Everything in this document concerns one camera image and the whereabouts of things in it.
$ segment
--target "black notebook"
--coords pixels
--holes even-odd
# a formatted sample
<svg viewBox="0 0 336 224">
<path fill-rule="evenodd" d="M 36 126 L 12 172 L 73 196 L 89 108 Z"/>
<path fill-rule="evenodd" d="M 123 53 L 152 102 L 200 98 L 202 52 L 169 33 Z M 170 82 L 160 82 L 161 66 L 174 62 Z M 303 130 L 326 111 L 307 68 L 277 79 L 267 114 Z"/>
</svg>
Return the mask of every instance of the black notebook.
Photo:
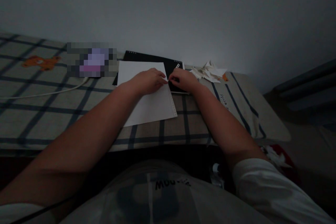
<svg viewBox="0 0 336 224">
<path fill-rule="evenodd" d="M 149 55 L 149 54 L 142 54 L 139 52 L 132 52 L 132 51 L 126 51 L 124 56 L 124 61 L 142 61 L 142 62 L 163 62 L 165 65 L 164 68 L 166 70 L 167 79 L 169 75 L 174 71 L 175 68 L 181 68 L 184 69 L 184 63 L 182 61 L 176 61 L 173 59 L 167 59 L 159 56 Z M 118 83 L 118 76 L 116 76 L 113 85 L 117 85 Z M 175 87 L 171 82 L 169 82 L 169 88 L 170 91 L 173 93 L 185 93 L 188 94 L 188 92 Z"/>
</svg>

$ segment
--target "plaid bedsheet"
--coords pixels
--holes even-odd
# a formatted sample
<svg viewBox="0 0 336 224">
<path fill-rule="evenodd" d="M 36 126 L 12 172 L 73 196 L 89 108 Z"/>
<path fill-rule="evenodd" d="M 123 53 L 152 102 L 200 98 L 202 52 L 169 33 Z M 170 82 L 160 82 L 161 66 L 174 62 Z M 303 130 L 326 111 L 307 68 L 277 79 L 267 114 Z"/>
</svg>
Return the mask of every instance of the plaid bedsheet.
<svg viewBox="0 0 336 224">
<path fill-rule="evenodd" d="M 52 71 L 41 71 L 40 66 L 23 67 L 22 63 L 32 55 L 66 59 L 66 44 L 0 34 L 0 97 L 55 92 L 82 82 L 82 78 L 67 75 L 67 66 L 62 59 Z M 117 60 L 122 58 L 123 54 L 117 55 Z M 227 73 L 227 77 L 227 82 L 210 83 L 202 80 L 202 83 L 209 87 L 255 139 L 289 141 L 287 129 L 249 82 L 249 78 L 233 73 Z M 89 79 L 76 90 L 51 96 L 0 99 L 0 149 L 44 149 L 113 91 L 113 80 L 113 77 Z M 111 151 L 164 144 L 214 144 L 193 97 L 173 94 L 173 99 L 178 117 L 124 127 Z"/>
</svg>

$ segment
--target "charging cable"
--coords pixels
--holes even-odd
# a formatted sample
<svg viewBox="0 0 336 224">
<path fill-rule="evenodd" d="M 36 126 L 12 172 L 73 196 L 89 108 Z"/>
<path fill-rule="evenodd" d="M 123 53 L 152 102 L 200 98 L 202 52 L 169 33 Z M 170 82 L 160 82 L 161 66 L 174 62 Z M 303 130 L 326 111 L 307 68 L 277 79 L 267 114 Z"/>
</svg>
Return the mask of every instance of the charging cable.
<svg viewBox="0 0 336 224">
<path fill-rule="evenodd" d="M 18 96 L 18 97 L 0 97 L 0 99 L 23 99 L 23 98 L 31 98 L 31 97 L 38 97 L 38 96 L 46 96 L 46 95 L 54 95 L 54 94 L 58 94 L 58 93 L 63 93 L 63 92 L 68 92 L 71 90 L 75 90 L 81 86 L 83 86 L 87 81 L 88 81 L 89 77 L 84 77 L 83 81 L 81 84 L 79 84 L 76 87 L 70 88 L 70 89 L 66 89 L 66 90 L 62 90 L 62 91 L 58 91 L 58 92 L 53 92 L 53 93 L 44 93 L 44 94 L 35 94 L 32 96 Z"/>
</svg>

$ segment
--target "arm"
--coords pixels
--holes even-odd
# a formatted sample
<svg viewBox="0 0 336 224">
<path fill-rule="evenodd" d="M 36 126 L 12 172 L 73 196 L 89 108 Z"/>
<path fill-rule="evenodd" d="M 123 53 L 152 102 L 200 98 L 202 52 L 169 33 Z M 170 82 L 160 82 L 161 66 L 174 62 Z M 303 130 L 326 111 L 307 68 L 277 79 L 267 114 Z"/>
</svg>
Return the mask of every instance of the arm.
<svg viewBox="0 0 336 224">
<path fill-rule="evenodd" d="M 237 195 L 243 201 L 274 223 L 334 223 L 304 191 L 265 162 L 267 157 L 245 128 L 192 73 L 178 68 L 169 80 L 194 95 L 213 139 L 233 171 Z"/>
<path fill-rule="evenodd" d="M 223 151 L 232 170 L 239 161 L 248 158 L 268 160 L 240 122 L 216 99 L 210 90 L 185 70 L 176 68 L 169 81 L 190 92 L 196 99 L 214 141 Z"/>
<path fill-rule="evenodd" d="M 162 72 L 150 69 L 117 87 L 58 136 L 0 193 L 0 205 L 49 206 L 77 192 L 86 174 L 110 149 L 139 99 L 168 83 L 162 77 Z"/>
</svg>

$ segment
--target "paper scraps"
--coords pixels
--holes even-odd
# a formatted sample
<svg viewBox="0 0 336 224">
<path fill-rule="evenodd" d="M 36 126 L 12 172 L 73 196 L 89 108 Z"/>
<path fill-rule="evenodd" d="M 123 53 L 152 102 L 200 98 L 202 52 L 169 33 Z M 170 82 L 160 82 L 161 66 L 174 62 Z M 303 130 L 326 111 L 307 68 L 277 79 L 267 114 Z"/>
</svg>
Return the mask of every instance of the paper scraps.
<svg viewBox="0 0 336 224">
<path fill-rule="evenodd" d="M 214 63 L 208 61 L 204 67 L 199 70 L 195 67 L 192 67 L 190 72 L 192 72 L 197 79 L 204 78 L 210 82 L 220 83 L 220 79 L 222 79 L 223 75 L 226 72 L 226 69 L 217 68 Z"/>
</svg>

